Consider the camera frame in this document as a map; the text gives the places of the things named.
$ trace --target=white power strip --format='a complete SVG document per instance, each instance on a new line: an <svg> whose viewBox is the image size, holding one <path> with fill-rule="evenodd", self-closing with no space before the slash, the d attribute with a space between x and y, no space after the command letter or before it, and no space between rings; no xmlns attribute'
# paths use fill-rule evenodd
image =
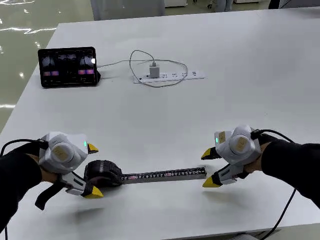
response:
<svg viewBox="0 0 320 240"><path fill-rule="evenodd" d="M185 71L175 71L175 72L160 72L160 78L150 78L149 74L138 76L138 79L143 83L156 83L156 82L166 82L166 81L177 81L181 80L187 73ZM200 71L190 71L188 70L188 76L184 80L188 79L204 79L205 75ZM134 78L133 82L138 84L138 80Z"/></svg>

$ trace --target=shiny floor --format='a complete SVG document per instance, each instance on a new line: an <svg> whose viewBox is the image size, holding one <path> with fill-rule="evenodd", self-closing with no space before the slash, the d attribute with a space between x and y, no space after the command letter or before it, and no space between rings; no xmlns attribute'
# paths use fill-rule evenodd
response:
<svg viewBox="0 0 320 240"><path fill-rule="evenodd" d="M267 9L268 4L268 1L233 4L233 10ZM197 4L188 0L186 7L170 7L165 13L214 12L214 5L212 9L207 5L208 0L197 0ZM57 25L92 20L90 0L0 0L0 131L37 65L37 50L47 46ZM318 240L319 236L320 225L315 224L284 229L269 239Z"/></svg>

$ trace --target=black wire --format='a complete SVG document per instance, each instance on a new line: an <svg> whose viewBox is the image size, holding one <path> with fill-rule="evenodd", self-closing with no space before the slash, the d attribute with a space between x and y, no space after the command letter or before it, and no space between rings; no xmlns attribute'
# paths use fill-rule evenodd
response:
<svg viewBox="0 0 320 240"><path fill-rule="evenodd" d="M287 1L282 7L280 7L279 9L283 9L284 6L286 6L288 3L290 3L292 0Z"/></svg>
<svg viewBox="0 0 320 240"><path fill-rule="evenodd" d="M283 209L283 211L282 211L282 213L281 213L281 216L279 217L279 219L278 219L278 221L276 222L276 224L274 225L274 227L273 227L263 238L261 238L260 240L265 240L267 237L269 237L269 236L277 229L279 223L281 222L282 218L284 217L284 215L285 215L285 213L286 213L286 211L287 211L287 208L289 207L292 199L294 198L294 196L295 196L295 194L296 194L296 191L297 191L297 189L294 189L294 190L293 190L293 192L292 192L292 194L291 194L288 202L286 203L286 205L285 205L285 207L284 207L284 209Z"/></svg>
<svg viewBox="0 0 320 240"><path fill-rule="evenodd" d="M10 144L14 144L14 143L19 143L19 142L29 142L29 143L34 143L37 142L37 140L32 140L32 139L17 139L17 140L13 140L13 141L8 141L5 145L3 145L3 147L1 148L1 152L0 152L0 158L4 155L5 149L8 145ZM4 237L5 240L8 240L8 227L5 226L4 228Z"/></svg>
<svg viewBox="0 0 320 240"><path fill-rule="evenodd" d="M271 130L271 129L261 129L257 132L255 132L254 134L260 135L262 133L273 133L273 134L277 134L280 137L284 138L285 140L287 140L290 143L294 143L294 141L292 141L290 138L288 138L287 136L283 135L282 133L275 131L275 130Z"/></svg>
<svg viewBox="0 0 320 240"><path fill-rule="evenodd" d="M8 227L5 226L4 228L4 235L5 235L5 240L8 240Z"/></svg>
<svg viewBox="0 0 320 240"><path fill-rule="evenodd" d="M254 134L255 134L255 135L260 135L260 134L262 134L262 133L273 133L273 134L277 134L277 135L279 135L280 137L282 137L282 138L284 138L285 140L287 140L288 142L294 143L294 141L292 141L292 140L291 140L290 138L288 138L287 136L283 135L282 133L280 133L280 132L278 132L278 131L271 130L271 129L258 130L258 131L256 131ZM295 194L296 194L296 191L297 191L297 189L294 189L294 190L293 190L293 192L292 192L292 194L291 194L288 202L286 203L286 205L285 205L285 207L284 207L284 209L283 209L283 211L282 211L282 213L281 213L278 221L277 221L276 224L274 225L274 227L273 227L263 238L261 238L260 240L265 240L267 237L269 237L269 236L277 229L277 227L278 227L279 223L281 222L282 218L284 217L284 215L285 215L285 213L286 213L286 211L287 211L287 209L288 209L288 207L289 207L292 199L294 198L294 196L295 196Z"/></svg>

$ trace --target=black sleeve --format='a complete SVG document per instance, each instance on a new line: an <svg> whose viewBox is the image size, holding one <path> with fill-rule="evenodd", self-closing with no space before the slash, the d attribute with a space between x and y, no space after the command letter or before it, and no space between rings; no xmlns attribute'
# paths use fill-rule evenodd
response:
<svg viewBox="0 0 320 240"><path fill-rule="evenodd" d="M0 158L0 233L16 213L18 202L41 180L40 167L30 156L11 152Z"/></svg>
<svg viewBox="0 0 320 240"><path fill-rule="evenodd" d="M320 178L320 144L297 144L284 140L271 142L261 159L262 171L296 188L320 208L317 191Z"/></svg>

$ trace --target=charger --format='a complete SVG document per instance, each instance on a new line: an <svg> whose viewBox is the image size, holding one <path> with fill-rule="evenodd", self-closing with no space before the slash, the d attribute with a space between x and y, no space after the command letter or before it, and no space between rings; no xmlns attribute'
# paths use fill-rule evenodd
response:
<svg viewBox="0 0 320 240"><path fill-rule="evenodd" d="M149 76L151 79L159 79L160 78L160 66L159 66L159 64L156 64L155 61L153 61L152 64L150 64L149 70L150 70Z"/></svg>

